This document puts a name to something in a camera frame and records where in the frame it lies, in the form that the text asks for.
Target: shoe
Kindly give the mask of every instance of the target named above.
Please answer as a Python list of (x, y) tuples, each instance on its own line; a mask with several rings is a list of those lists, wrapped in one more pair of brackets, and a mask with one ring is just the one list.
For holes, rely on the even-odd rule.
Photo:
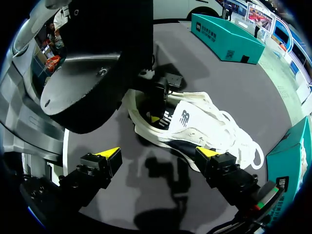
[[(229, 152), (242, 169), (251, 165), (258, 170), (263, 165), (260, 146), (229, 113), (220, 111), (205, 92), (170, 93), (162, 117), (150, 115), (151, 106), (140, 91), (129, 90), (123, 101), (138, 135), (157, 146), (176, 150), (197, 172), (199, 169), (194, 163), (197, 146), (215, 149), (221, 154)], [(254, 163), (256, 151), (259, 165)]]

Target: white car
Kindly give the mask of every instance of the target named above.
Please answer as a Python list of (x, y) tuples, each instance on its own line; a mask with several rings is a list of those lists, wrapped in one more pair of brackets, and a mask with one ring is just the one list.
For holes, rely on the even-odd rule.
[(192, 13), (222, 16), (222, 5), (216, 0), (154, 0), (154, 19), (188, 19)]

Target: green stripe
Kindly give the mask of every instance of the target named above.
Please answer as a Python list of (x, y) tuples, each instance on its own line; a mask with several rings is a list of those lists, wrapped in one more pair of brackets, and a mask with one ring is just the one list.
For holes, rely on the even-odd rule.
[(264, 207), (264, 203), (263, 203), (263, 202), (259, 202), (259, 203), (257, 204), (257, 206), (258, 206), (260, 209), (262, 209), (262, 208)]

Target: teal display box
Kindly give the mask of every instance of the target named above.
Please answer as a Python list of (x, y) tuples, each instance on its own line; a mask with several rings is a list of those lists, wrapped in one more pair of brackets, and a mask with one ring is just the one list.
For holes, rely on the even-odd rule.
[(257, 64), (265, 48), (250, 33), (216, 17), (192, 14), (191, 32), (222, 61)]
[(290, 128), (278, 145), (267, 155), (268, 180), (284, 188), (284, 194), (270, 211), (271, 223), (292, 203), (305, 181), (302, 172), (311, 166), (311, 132), (305, 117)]

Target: exhibition booth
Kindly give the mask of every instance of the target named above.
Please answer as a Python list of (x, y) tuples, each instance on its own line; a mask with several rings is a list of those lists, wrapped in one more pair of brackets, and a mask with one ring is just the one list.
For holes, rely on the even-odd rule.
[[(249, 2), (244, 19), (242, 18), (244, 12), (239, 11), (240, 7), (231, 6), (231, 9), (235, 9), (240, 17), (223, 20), (193, 14), (191, 32), (221, 61), (258, 64), (265, 47), (269, 48), (273, 56), (276, 55), (279, 60), (283, 58), (291, 68), (289, 72), (293, 72), (292, 77), (297, 84), (296, 94), (300, 100), (297, 105), (302, 103), (308, 105), (312, 69), (311, 59), (302, 48), (304, 43), (283, 20), (267, 9)], [(255, 29), (260, 26), (261, 29), (255, 38), (253, 36)], [(276, 181), (285, 189), (284, 195), (270, 212), (272, 222), (278, 220), (299, 191), (305, 172), (311, 164), (311, 152), (311, 131), (308, 117), (305, 117), (294, 124), (268, 153), (266, 157), (268, 179)]]

